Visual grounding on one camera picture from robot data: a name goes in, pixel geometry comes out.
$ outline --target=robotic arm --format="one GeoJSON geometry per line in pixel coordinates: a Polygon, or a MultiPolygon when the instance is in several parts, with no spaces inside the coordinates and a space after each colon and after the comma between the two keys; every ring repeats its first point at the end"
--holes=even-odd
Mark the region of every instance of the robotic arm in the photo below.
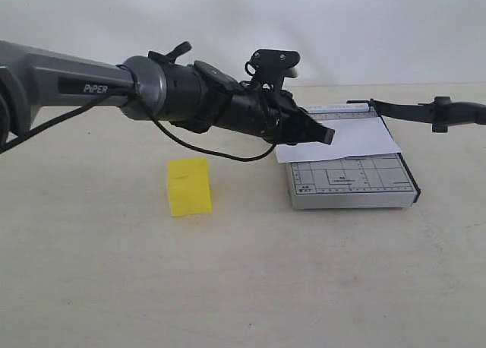
{"type": "Polygon", "coordinates": [[[99,97],[101,106],[116,106],[130,119],[168,121],[195,133],[216,126],[273,145],[331,144],[334,130],[282,89],[285,78],[295,77],[297,52],[258,50],[245,66],[251,80],[237,82],[206,62],[177,65],[190,49],[185,42],[166,55],[107,65],[0,41],[0,145],[9,132],[27,134],[42,106],[83,106],[99,97]]]}

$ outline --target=paper cutter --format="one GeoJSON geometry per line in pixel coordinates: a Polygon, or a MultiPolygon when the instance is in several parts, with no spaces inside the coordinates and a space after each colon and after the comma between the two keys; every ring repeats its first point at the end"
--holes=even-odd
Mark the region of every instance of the paper cutter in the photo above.
{"type": "MultiPolygon", "coordinates": [[[[309,106],[318,120],[376,117],[366,103],[309,106]]],[[[402,154],[286,164],[295,209],[411,207],[420,188],[402,154]]]]}

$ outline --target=yellow foam block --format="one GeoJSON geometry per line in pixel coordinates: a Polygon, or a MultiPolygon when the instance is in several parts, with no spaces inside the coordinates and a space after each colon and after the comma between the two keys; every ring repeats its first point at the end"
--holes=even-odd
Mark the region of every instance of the yellow foam block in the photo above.
{"type": "Polygon", "coordinates": [[[173,217],[213,212],[207,159],[170,161],[167,165],[167,195],[173,217]]]}

